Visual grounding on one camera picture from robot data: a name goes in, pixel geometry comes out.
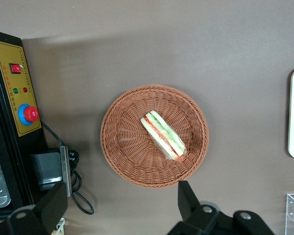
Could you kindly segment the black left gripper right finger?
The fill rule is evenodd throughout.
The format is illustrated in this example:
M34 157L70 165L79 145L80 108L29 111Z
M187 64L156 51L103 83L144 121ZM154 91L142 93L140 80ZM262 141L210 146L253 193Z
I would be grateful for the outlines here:
M187 181L178 183L178 208L182 221L170 235L211 235L219 218L218 210L210 204L201 204Z

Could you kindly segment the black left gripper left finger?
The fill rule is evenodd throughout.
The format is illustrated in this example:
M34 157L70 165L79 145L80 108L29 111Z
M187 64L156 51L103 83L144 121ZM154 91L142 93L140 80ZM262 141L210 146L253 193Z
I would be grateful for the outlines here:
M15 210L7 219L9 235L50 235L68 208L67 186L57 183L35 205Z

